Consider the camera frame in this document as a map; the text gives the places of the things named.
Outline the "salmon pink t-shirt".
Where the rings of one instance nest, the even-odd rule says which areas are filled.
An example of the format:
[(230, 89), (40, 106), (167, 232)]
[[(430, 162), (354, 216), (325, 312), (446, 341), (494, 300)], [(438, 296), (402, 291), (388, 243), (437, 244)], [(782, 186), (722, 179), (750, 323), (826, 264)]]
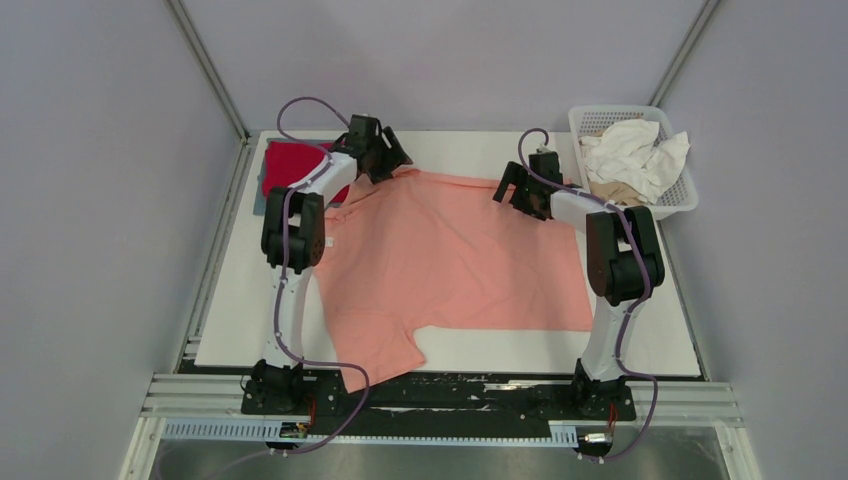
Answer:
[(496, 202), (496, 186), (406, 169), (326, 212), (314, 274), (349, 392), (424, 365), (424, 327), (591, 330), (574, 229)]

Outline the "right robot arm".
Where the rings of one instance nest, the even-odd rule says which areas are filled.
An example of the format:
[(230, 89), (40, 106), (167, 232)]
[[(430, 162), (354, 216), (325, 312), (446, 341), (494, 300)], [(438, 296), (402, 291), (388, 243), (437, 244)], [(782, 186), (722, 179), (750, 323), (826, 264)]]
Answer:
[(586, 275), (596, 296), (593, 326), (571, 383), (543, 396), (544, 418), (632, 417), (626, 384), (636, 372), (624, 358), (629, 327), (665, 279), (654, 220), (645, 206), (619, 207), (576, 185), (564, 185), (559, 156), (539, 150), (505, 167), (493, 199), (537, 220), (555, 220), (586, 240)]

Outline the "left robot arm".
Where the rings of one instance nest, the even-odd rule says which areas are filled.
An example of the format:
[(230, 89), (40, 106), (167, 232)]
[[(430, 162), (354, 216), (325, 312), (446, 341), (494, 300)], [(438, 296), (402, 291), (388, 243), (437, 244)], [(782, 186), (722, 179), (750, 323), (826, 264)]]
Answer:
[(302, 327), (309, 282), (326, 248), (328, 201), (361, 176), (380, 183), (411, 162), (393, 130), (367, 115), (352, 116), (328, 146), (301, 143), (318, 150), (321, 160), (266, 198), (260, 248), (277, 279), (266, 346), (245, 393), (249, 403), (282, 414), (297, 412), (306, 399)]

